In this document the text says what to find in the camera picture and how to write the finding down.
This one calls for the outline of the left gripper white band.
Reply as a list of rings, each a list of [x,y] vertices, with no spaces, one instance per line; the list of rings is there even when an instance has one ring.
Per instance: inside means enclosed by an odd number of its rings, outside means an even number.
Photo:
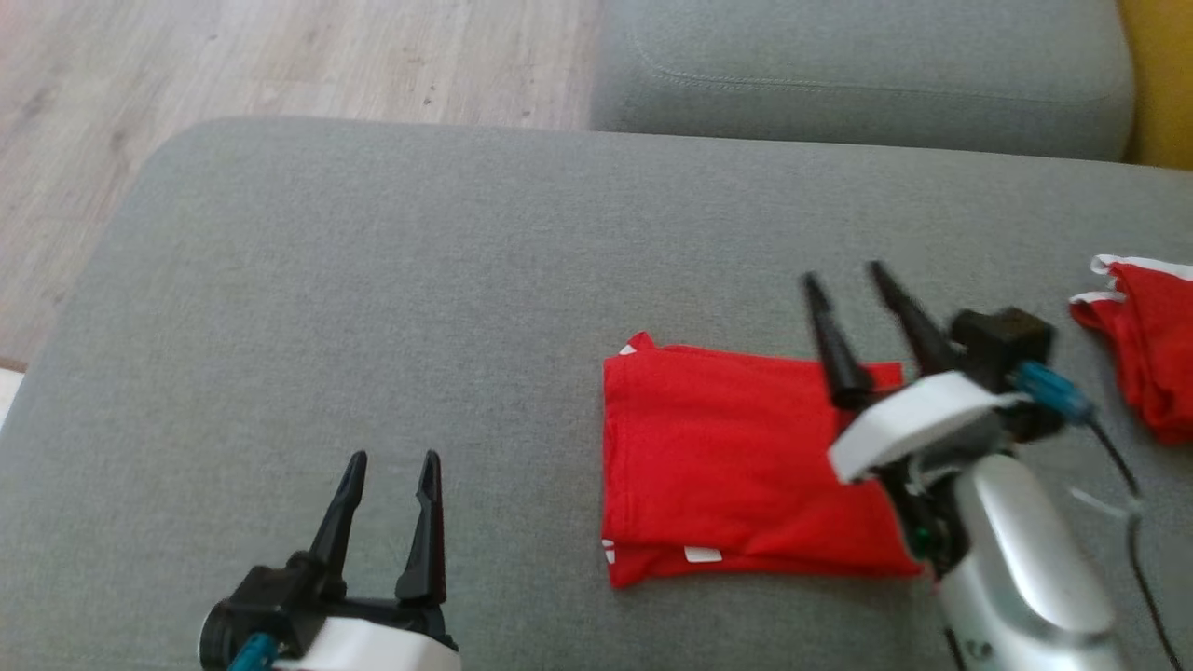
[[[366,451],[350,455],[309,556],[317,565],[317,595],[274,617],[285,650],[277,670],[460,670],[459,646],[449,636],[441,458],[426,453],[418,479],[420,515],[395,584],[396,599],[346,597],[344,567],[353,516],[361,504]]]

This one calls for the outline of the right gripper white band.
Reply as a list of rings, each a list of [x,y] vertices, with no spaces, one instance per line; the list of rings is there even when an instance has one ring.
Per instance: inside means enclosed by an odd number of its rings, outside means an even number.
[[[958,369],[937,324],[882,261],[869,272],[898,320],[919,375],[885,398],[849,347],[817,275],[802,276],[837,433],[828,447],[828,572],[832,575],[1008,575],[1013,495],[1022,464],[1010,454],[1006,410]]]

